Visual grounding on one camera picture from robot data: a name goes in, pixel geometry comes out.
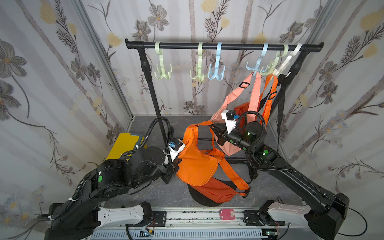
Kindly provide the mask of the bright orange sling bag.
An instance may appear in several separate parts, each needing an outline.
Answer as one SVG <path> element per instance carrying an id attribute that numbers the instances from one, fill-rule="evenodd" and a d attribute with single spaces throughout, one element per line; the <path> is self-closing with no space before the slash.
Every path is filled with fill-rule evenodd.
<path id="1" fill-rule="evenodd" d="M 205 121 L 187 127 L 183 138 L 183 143 L 186 146 L 179 154 L 182 162 L 179 164 L 180 170 L 177 175 L 188 185 L 202 186 L 214 177 L 218 166 L 220 166 L 227 177 L 240 188 L 240 181 L 243 179 L 227 162 L 225 153 L 215 148 L 215 138 L 212 138 L 213 148 L 211 150 L 201 151 L 198 148 L 199 127 L 212 124 L 211 121 Z"/>

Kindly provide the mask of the dark orange backpack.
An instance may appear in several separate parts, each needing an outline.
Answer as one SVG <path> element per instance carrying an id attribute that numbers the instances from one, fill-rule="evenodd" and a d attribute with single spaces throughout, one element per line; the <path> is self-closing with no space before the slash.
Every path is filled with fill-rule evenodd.
<path id="1" fill-rule="evenodd" d="M 250 186 L 247 182 L 241 180 L 239 188 L 232 181 L 221 181 L 211 178 L 203 186 L 188 185 L 189 191 L 193 199 L 199 204 L 206 207 L 217 207 L 223 203 L 229 202 L 234 196 L 239 195 L 246 198 L 250 192 Z"/>

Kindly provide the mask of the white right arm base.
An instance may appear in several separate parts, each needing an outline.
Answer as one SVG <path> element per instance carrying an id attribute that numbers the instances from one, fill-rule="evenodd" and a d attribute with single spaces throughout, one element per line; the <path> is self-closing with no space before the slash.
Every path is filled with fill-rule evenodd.
<path id="1" fill-rule="evenodd" d="M 299 226 L 308 227 L 308 220 L 305 215 L 311 211 L 309 206 L 286 205 L 267 200 L 259 212 L 264 213 L 273 222 L 288 222 Z"/>

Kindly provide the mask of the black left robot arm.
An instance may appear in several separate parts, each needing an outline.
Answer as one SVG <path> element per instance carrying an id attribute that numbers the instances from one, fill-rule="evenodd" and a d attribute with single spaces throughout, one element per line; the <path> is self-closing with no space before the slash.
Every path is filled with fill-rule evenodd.
<path id="1" fill-rule="evenodd" d="M 130 208 L 110 209 L 102 205 L 119 195 L 134 195 L 153 181 L 168 184 L 179 171 L 181 159 L 157 147 L 138 149 L 132 156 L 106 160 L 86 174 L 72 197 L 65 203 L 52 204 L 39 221 L 49 221 L 46 240 L 81 240 L 95 231 L 116 225 L 143 227 L 153 223 L 150 203 Z"/>

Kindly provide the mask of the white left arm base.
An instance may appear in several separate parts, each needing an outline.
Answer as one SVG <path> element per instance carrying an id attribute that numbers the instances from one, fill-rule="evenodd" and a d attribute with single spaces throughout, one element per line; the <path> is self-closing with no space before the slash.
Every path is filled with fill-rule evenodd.
<path id="1" fill-rule="evenodd" d="M 113 227 L 117 225 L 129 225 L 131 227 L 143 227 L 150 224 L 154 219 L 151 204 L 142 202 L 139 205 L 128 208 L 100 208 L 97 229 Z"/>

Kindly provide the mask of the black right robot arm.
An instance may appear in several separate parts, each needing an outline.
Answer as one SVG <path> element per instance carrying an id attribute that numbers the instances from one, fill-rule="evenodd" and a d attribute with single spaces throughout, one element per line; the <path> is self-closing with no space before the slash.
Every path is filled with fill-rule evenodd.
<path id="1" fill-rule="evenodd" d="M 341 193 L 335 195 L 317 185 L 292 167 L 277 151 L 265 145 L 267 131 L 259 122 L 246 124 L 240 130 L 228 131 L 226 124 L 212 124 L 210 129 L 218 145 L 228 143 L 240 148 L 252 169 L 278 179 L 307 203 L 306 206 L 295 206 L 268 200 L 259 208 L 255 218 L 261 226 L 288 222 L 309 227 L 324 240 L 335 239 L 347 216 L 350 201 L 347 196 Z"/>

